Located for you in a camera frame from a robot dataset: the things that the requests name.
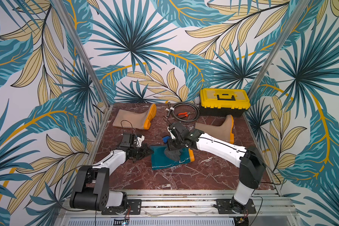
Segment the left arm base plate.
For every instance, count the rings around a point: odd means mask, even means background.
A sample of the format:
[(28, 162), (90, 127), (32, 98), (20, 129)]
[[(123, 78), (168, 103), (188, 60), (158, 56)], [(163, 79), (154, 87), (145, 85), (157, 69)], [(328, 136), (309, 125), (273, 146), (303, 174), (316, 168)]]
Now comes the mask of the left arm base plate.
[(142, 200), (129, 199), (124, 200), (121, 206), (118, 207), (105, 207), (101, 212), (102, 215), (140, 215), (142, 207)]

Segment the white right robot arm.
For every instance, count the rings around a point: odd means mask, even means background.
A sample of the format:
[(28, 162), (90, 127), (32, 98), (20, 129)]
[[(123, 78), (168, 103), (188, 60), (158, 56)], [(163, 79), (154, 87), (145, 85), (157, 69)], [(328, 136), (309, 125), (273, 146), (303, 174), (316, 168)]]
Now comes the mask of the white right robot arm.
[(211, 153), (230, 162), (239, 168), (239, 184), (232, 197), (232, 203), (245, 206), (249, 202), (266, 170), (266, 164), (255, 148), (233, 145), (198, 129), (189, 131), (180, 122), (169, 125), (167, 131), (170, 134), (164, 151), (167, 158), (179, 161), (181, 150), (190, 148)]

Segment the teal rubber boot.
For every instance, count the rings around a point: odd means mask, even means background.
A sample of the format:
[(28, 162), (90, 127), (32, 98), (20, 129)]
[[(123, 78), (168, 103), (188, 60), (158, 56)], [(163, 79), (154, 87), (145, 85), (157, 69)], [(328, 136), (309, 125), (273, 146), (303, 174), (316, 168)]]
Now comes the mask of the teal rubber boot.
[(165, 150), (167, 146), (151, 146), (150, 148), (153, 150), (153, 154), (151, 155), (152, 170), (163, 170), (195, 161), (193, 150), (189, 148), (179, 150), (180, 155), (177, 161), (166, 156)]

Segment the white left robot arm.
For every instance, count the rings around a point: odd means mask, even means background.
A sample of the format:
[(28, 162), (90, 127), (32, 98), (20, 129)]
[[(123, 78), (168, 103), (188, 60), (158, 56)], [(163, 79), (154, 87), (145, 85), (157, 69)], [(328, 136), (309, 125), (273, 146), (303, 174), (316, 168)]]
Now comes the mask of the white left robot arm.
[(125, 192), (110, 191), (110, 175), (127, 160), (142, 160), (153, 154), (147, 144), (140, 147), (124, 145), (116, 147), (107, 157), (94, 165), (79, 168), (70, 197), (70, 207), (79, 210), (104, 211), (115, 208), (128, 209)]

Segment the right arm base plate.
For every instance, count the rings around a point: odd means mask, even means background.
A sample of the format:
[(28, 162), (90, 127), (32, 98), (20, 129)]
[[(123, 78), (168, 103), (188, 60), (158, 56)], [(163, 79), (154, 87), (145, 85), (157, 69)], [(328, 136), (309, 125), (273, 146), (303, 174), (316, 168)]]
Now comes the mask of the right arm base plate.
[(213, 205), (218, 210), (219, 214), (255, 214), (256, 209), (252, 199), (243, 205), (232, 199), (216, 199), (216, 203)]

